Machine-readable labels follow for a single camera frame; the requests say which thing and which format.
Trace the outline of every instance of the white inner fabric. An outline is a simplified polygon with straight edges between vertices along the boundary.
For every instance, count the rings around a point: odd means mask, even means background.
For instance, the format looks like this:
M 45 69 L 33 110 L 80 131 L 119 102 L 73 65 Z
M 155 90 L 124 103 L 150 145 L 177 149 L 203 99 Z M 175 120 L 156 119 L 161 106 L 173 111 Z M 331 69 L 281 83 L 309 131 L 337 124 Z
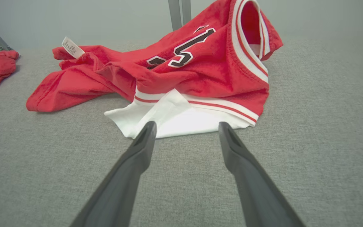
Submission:
M 261 45 L 260 44 L 249 44 L 250 48 L 253 50 L 253 53 L 255 55 L 260 56 L 260 49 L 261 49 Z
M 135 138 L 149 121 L 157 124 L 157 138 L 218 131 L 219 122 L 232 128 L 246 128 L 252 124 L 232 114 L 191 105 L 176 89 L 164 95 L 154 105 L 134 100 L 123 109 L 105 112 L 125 137 Z

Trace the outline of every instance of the white tag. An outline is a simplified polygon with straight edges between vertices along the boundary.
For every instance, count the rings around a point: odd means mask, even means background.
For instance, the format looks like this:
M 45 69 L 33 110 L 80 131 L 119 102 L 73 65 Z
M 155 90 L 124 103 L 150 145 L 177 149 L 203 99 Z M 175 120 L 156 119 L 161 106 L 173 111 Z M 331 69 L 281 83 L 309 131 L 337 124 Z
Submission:
M 72 40 L 70 40 L 66 36 L 62 41 L 62 46 L 71 56 L 75 58 L 79 58 L 81 55 L 85 53 L 78 45 L 76 45 L 74 42 L 72 42 Z

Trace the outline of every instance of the gray carpet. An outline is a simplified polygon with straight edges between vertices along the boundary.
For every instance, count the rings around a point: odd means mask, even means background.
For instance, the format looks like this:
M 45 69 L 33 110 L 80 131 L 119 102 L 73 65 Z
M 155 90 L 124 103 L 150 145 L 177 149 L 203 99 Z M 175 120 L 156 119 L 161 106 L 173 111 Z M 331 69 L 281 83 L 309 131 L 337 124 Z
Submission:
M 363 43 L 282 38 L 265 63 L 264 114 L 237 134 L 308 227 L 363 227 Z M 0 227 L 69 226 L 131 143 L 103 115 L 128 102 L 112 94 L 28 112 L 26 99 L 59 61 L 49 49 L 19 52 L 0 86 Z M 245 226 L 216 132 L 157 140 L 130 226 Z

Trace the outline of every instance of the red basketball jersey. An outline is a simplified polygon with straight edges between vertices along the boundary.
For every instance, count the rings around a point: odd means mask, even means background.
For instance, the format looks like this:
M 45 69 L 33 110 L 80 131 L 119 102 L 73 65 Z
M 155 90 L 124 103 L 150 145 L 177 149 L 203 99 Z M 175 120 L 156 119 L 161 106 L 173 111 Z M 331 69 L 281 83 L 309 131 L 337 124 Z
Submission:
M 255 0 L 218 0 L 145 49 L 120 53 L 81 46 L 85 54 L 78 59 L 63 47 L 54 49 L 54 57 L 64 60 L 62 71 L 48 75 L 26 106 L 51 112 L 112 92 L 152 106 L 175 89 L 194 108 L 225 112 L 254 126 L 268 97 L 261 61 L 281 46 Z

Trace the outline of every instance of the jersey number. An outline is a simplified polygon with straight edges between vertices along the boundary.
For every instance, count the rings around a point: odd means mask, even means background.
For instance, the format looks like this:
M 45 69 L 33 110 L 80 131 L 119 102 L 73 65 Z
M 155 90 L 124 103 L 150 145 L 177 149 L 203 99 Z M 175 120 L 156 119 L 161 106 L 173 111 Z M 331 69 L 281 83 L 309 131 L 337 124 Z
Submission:
M 188 40 L 187 42 L 185 42 L 179 46 L 176 46 L 173 53 L 175 54 L 175 56 L 180 57 L 180 59 L 179 60 L 173 59 L 167 65 L 170 67 L 174 67 L 174 68 L 180 68 L 182 66 L 185 66 L 187 63 L 189 63 L 193 59 L 193 54 L 186 50 L 189 49 L 194 44 L 205 42 L 205 40 L 208 38 L 208 36 L 210 36 L 214 32 L 215 32 L 215 29 L 213 29 L 213 28 L 207 29 L 206 32 Z M 153 58 L 147 60 L 148 64 L 150 64 L 151 66 L 160 65 L 160 64 L 164 63 L 165 61 L 166 61 L 165 59 L 163 59 L 159 56 L 154 56 Z

